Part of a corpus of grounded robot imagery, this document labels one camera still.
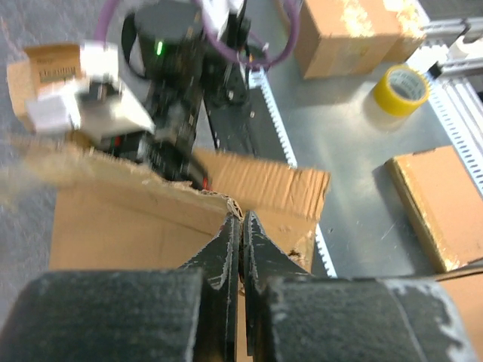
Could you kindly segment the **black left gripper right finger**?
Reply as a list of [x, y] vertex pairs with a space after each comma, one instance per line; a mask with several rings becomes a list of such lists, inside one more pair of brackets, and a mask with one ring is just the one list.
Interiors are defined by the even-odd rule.
[[255, 361], [476, 361], [449, 293], [430, 278], [319, 278], [248, 212], [247, 351]]

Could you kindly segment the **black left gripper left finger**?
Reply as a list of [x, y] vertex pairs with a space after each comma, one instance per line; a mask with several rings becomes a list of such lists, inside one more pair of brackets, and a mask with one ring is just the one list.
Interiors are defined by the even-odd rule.
[[234, 361], [240, 223], [176, 269], [53, 271], [1, 331], [3, 361]]

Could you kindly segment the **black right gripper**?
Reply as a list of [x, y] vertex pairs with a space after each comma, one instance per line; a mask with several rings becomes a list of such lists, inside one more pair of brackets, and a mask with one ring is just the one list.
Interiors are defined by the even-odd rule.
[[208, 172], [191, 151], [174, 141], [156, 140], [147, 131], [137, 131], [109, 138], [109, 154], [142, 164], [173, 182], [191, 182], [197, 190], [209, 190]]

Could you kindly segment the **brown cardboard express box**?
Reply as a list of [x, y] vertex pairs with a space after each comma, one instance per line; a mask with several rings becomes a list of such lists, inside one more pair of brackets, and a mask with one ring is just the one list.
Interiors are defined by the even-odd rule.
[[168, 182], [146, 166], [71, 143], [12, 136], [18, 164], [1, 170], [1, 200], [13, 204], [43, 185], [57, 189], [48, 267], [175, 268], [218, 232], [225, 216], [254, 211], [268, 236], [312, 267], [327, 172], [197, 149], [207, 191]]

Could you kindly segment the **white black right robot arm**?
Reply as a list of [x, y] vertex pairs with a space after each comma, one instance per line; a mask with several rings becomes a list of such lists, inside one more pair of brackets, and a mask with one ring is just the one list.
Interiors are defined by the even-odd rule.
[[170, 181], [209, 190], [211, 178], [192, 153], [200, 109], [206, 108], [211, 135], [220, 146], [221, 125], [249, 111], [248, 74], [209, 44], [202, 10], [193, 2], [156, 1], [128, 13], [121, 34], [128, 65], [135, 44], [143, 70], [130, 70], [150, 83], [144, 107], [154, 129], [109, 137], [105, 151], [146, 164]]

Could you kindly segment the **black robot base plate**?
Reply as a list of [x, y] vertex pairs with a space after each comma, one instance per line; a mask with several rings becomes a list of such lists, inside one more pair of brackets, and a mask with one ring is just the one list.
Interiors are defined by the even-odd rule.
[[215, 148], [272, 161], [288, 162], [261, 87], [249, 90], [242, 105], [205, 102]]

